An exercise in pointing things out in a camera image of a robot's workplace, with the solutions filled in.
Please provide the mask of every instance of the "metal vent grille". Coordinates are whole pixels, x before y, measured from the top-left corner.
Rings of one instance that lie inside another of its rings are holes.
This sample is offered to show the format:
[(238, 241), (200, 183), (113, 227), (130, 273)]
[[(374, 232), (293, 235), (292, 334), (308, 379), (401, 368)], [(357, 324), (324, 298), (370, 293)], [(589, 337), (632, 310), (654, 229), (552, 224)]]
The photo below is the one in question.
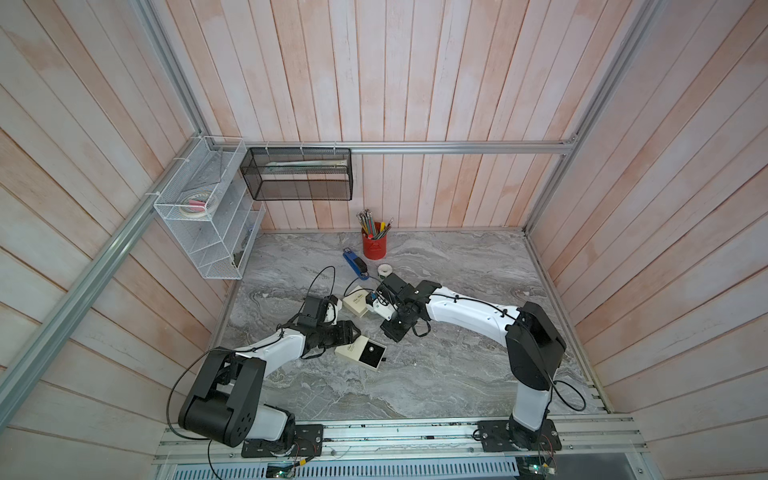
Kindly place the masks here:
[[(266, 463), (214, 463), (221, 478), (255, 480), (265, 478)], [(294, 469), (295, 478), (499, 478), (518, 476), (514, 457), (483, 458), (415, 458), (404, 460), (331, 460), (309, 462)], [(208, 465), (179, 465), (173, 480), (210, 480), (214, 477)]]

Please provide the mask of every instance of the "mounting plate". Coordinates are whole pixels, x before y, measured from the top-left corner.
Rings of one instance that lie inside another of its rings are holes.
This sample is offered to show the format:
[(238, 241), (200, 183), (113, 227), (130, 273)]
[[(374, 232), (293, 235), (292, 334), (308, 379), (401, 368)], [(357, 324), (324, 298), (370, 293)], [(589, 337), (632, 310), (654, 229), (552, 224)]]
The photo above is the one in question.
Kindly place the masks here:
[[(294, 439), (299, 446), (299, 457), (320, 456), (323, 453), (323, 424), (296, 425), (296, 438)], [(275, 458), (273, 453), (266, 447), (267, 442), (259, 439), (245, 439), (243, 442), (243, 458)]]
[[(483, 452), (519, 452), (520, 449), (512, 443), (509, 438), (508, 420), (482, 420), (478, 422), (478, 435), (482, 443)], [(560, 436), (554, 423), (550, 419), (545, 419), (541, 424), (541, 434), (538, 438), (539, 445), (543, 452), (549, 452), (551, 442), (555, 451), (562, 450)]]

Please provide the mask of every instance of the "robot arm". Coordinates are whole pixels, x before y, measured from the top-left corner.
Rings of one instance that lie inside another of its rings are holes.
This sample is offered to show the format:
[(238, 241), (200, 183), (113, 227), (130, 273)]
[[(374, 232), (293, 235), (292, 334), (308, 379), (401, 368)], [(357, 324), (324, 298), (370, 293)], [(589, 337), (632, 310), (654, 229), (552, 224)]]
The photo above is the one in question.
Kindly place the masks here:
[(272, 442), (275, 451), (289, 448), (293, 415), (259, 404), (264, 376), (315, 347), (354, 343), (360, 330), (351, 321), (337, 321), (337, 308), (335, 297), (308, 296), (302, 312), (272, 336), (244, 349), (215, 349), (181, 407), (179, 425), (230, 447), (249, 438)]
[(519, 381), (510, 435), (522, 449), (536, 444), (546, 417), (551, 379), (565, 352), (565, 341), (539, 305), (495, 305), (428, 280), (413, 287), (394, 274), (386, 277), (366, 302), (384, 317), (381, 328), (396, 342), (420, 318), (453, 323), (506, 346), (510, 369)]

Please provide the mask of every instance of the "white wire mesh organizer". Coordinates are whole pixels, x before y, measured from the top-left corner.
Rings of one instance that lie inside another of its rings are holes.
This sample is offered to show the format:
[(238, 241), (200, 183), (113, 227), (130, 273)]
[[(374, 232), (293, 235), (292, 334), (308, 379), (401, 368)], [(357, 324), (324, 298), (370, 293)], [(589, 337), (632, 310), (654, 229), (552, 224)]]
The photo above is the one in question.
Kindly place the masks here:
[(155, 201), (203, 278), (243, 278), (264, 216), (238, 170), (245, 153), (241, 138), (201, 137)]

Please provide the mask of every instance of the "small box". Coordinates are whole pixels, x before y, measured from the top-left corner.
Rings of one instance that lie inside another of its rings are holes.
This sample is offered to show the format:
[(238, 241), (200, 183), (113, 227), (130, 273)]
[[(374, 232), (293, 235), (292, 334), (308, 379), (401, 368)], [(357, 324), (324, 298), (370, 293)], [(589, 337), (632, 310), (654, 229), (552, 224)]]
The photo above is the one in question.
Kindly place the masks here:
[(359, 336), (354, 343), (336, 347), (336, 355), (346, 357), (370, 370), (379, 370), (386, 347), (367, 336)]
[(344, 306), (355, 314), (357, 318), (365, 315), (368, 311), (366, 307), (367, 290), (364, 290), (360, 285), (355, 285), (355, 289), (344, 297)]

